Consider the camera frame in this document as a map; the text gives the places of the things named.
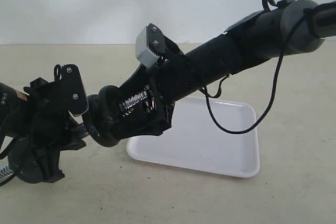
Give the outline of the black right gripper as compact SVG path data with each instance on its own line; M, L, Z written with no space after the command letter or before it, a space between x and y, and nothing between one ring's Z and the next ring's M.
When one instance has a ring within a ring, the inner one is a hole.
M150 83L156 112L110 113L110 134L115 140L134 136L159 136L172 126L175 102L206 85L207 59L200 53L168 54L140 64L116 90L116 95L135 95Z

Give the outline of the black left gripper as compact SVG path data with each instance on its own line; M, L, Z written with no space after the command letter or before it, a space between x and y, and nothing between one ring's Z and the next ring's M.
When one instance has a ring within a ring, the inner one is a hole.
M63 77L52 82L33 80L23 92L20 102L18 142L21 158L40 158L43 182L57 182L65 177L59 168L61 151L77 151L86 146L86 132L72 131L69 106L66 105Z

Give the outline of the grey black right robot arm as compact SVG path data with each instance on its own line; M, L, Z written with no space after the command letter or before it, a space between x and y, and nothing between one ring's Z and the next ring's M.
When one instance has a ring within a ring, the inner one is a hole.
M262 0L262 5L188 53L147 25L135 43L140 66L113 93L112 135L120 140L161 135L172 126L178 100L195 91L210 99L209 84L272 58L313 52L335 35L335 2Z

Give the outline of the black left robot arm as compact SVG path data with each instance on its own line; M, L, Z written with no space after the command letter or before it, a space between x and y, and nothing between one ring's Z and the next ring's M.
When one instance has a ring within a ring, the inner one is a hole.
M78 125L65 105L60 81L38 78L24 92L1 84L1 140L12 138L1 158L8 160L10 179L37 184L64 178L60 153L86 147L75 131Z

